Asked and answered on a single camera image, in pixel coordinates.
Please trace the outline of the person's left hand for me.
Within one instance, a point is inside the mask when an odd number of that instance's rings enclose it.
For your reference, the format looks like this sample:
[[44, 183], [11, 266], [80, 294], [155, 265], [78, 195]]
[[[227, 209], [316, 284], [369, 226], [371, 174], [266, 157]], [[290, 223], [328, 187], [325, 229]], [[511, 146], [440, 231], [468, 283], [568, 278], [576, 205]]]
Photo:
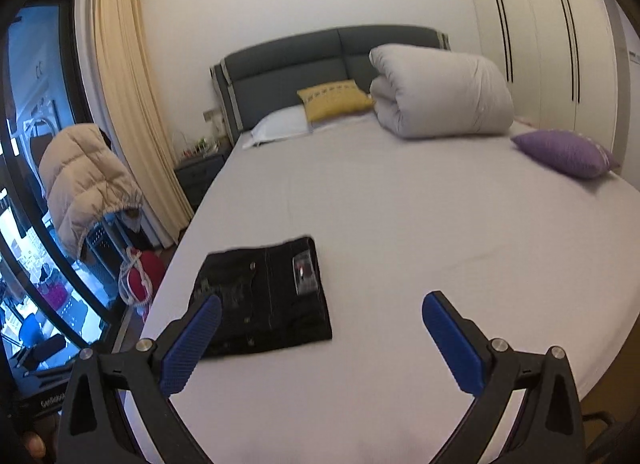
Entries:
[[27, 453], [35, 460], [42, 460], [46, 456], [46, 445], [42, 438], [35, 432], [26, 432], [26, 434], [22, 436], [22, 443]]

